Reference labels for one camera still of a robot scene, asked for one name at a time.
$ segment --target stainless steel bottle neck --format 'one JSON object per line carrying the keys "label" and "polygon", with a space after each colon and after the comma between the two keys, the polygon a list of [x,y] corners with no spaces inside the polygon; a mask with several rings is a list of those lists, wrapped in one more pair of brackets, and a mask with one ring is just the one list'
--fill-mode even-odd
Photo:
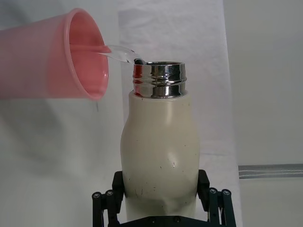
{"label": "stainless steel bottle neck", "polygon": [[143,98],[173,98],[185,95],[185,64],[155,61],[134,65],[134,95]]}

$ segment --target white bottle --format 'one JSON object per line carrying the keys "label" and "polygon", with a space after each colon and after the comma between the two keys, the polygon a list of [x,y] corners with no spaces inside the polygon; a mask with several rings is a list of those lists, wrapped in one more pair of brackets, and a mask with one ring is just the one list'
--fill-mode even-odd
{"label": "white bottle", "polygon": [[200,143],[186,79],[183,63],[134,66],[134,91],[121,137],[128,221],[194,216]]}

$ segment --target white backdrop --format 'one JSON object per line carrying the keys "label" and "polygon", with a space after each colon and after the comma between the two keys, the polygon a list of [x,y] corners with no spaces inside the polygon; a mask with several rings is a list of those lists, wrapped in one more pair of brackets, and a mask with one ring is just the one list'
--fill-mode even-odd
{"label": "white backdrop", "polygon": [[[238,166],[222,0],[119,0],[120,43],[146,61],[183,61],[200,132],[200,167],[211,185],[233,192],[242,226]],[[124,119],[132,67],[122,65]],[[196,218],[205,219],[198,202]]]}
{"label": "white backdrop", "polygon": [[[233,192],[241,227],[222,1],[149,2],[0,0],[0,29],[81,7],[107,44],[118,44],[120,32],[121,43],[146,60],[184,61],[201,134],[201,168],[212,186]],[[109,87],[98,103],[0,101],[1,227],[91,226],[91,194],[108,189],[121,169],[131,74],[132,67],[124,68],[122,86],[120,64],[110,61]],[[197,217],[205,218],[199,203]],[[124,208],[120,218],[125,221]]]}

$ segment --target black bracket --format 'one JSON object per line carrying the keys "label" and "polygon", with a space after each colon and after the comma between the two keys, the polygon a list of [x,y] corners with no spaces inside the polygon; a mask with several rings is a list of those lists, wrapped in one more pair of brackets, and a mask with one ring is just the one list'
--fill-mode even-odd
{"label": "black bracket", "polygon": [[116,172],[112,190],[105,194],[100,192],[92,194],[93,227],[104,227],[104,210],[107,210],[108,214],[108,227],[236,227],[232,193],[227,189],[220,192],[209,186],[206,172],[199,170],[197,194],[204,211],[208,214],[207,222],[181,216],[150,216],[120,224],[117,214],[120,213],[125,190],[122,171]]}

